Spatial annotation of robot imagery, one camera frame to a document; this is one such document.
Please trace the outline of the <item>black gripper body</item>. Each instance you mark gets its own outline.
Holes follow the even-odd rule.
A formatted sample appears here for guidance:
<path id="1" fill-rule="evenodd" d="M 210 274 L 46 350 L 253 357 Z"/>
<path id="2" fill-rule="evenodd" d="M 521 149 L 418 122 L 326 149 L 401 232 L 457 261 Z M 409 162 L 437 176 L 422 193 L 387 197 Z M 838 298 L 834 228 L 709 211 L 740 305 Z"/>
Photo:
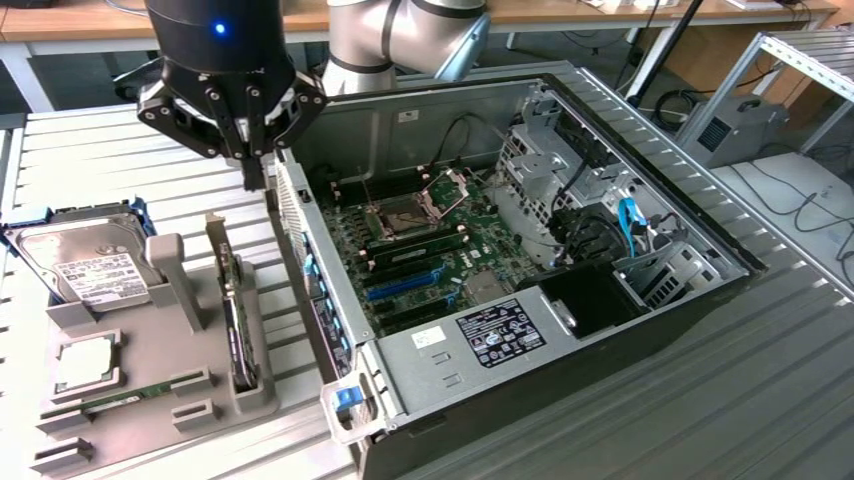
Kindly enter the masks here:
<path id="1" fill-rule="evenodd" d="M 220 91 L 254 156 L 254 75 L 286 82 L 295 75 L 281 3 L 148 1 L 146 9 L 163 56 L 160 82 L 203 120 L 212 119 L 203 89 Z"/>

